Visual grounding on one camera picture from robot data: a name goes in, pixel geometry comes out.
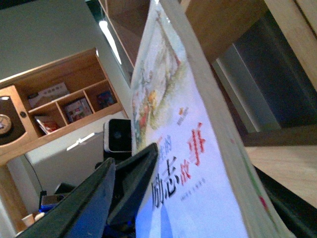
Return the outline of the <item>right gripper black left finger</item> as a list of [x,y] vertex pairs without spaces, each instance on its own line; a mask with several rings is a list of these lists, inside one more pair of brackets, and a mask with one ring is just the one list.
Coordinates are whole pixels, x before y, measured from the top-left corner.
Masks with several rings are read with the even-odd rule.
[[113,158],[104,161],[19,238],[101,238],[115,182]]

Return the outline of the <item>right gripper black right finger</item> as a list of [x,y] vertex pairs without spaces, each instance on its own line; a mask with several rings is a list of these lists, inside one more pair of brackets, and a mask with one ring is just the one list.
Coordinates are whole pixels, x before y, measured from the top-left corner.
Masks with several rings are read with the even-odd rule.
[[158,146],[152,143],[134,156],[116,164],[108,225],[123,224],[136,217],[158,155]]

